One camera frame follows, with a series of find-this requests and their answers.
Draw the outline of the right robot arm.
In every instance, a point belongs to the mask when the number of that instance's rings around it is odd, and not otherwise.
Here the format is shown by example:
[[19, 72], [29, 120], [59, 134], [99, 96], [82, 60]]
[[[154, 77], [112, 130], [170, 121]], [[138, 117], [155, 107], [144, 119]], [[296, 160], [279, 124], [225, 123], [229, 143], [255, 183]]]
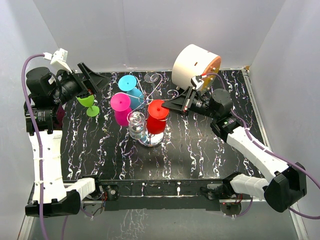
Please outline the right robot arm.
[[265, 200], [275, 211], [282, 213], [307, 194], [304, 167], [299, 163], [286, 163], [272, 156], [263, 144], [254, 138], [234, 114], [229, 92], [218, 88], [205, 101], [192, 87], [181, 95], [165, 101], [162, 107], [186, 115], [189, 111], [212, 119], [210, 127], [225, 143], [242, 153], [263, 177], [247, 176], [235, 172], [223, 179], [222, 186], [212, 193], [230, 199], [239, 194]]

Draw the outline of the red wine glass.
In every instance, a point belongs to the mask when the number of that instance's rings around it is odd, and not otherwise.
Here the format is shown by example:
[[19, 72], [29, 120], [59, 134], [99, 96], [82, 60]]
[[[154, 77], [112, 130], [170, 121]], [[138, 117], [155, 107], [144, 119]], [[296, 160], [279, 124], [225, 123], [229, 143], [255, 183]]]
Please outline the red wine glass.
[[148, 105], [147, 130], [150, 134], [160, 134], [166, 128], [169, 109], [162, 107], [164, 100], [156, 99]]

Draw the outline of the green wine glass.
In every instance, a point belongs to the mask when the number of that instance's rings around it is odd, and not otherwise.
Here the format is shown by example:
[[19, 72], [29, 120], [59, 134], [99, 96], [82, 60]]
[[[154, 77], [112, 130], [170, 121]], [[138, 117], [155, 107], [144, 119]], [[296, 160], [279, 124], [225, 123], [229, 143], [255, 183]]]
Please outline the green wine glass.
[[99, 107], [94, 105], [95, 96], [93, 94], [84, 98], [77, 97], [76, 99], [83, 107], [86, 107], [86, 114], [89, 117], [96, 117], [100, 113]]

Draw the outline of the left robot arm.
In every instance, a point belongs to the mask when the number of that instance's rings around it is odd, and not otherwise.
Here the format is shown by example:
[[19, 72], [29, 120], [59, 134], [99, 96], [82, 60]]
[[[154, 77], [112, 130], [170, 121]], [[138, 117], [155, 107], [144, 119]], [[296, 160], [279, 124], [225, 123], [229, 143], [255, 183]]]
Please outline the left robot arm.
[[34, 160], [34, 184], [25, 214], [31, 217], [76, 215], [81, 201], [103, 195], [102, 185], [94, 177], [82, 177], [65, 187], [62, 177], [61, 141], [63, 136], [63, 105], [74, 98], [92, 97], [101, 92], [111, 79], [77, 65], [82, 76], [60, 69], [53, 74], [47, 67], [36, 67], [26, 73], [30, 94], [24, 104], [26, 131]]

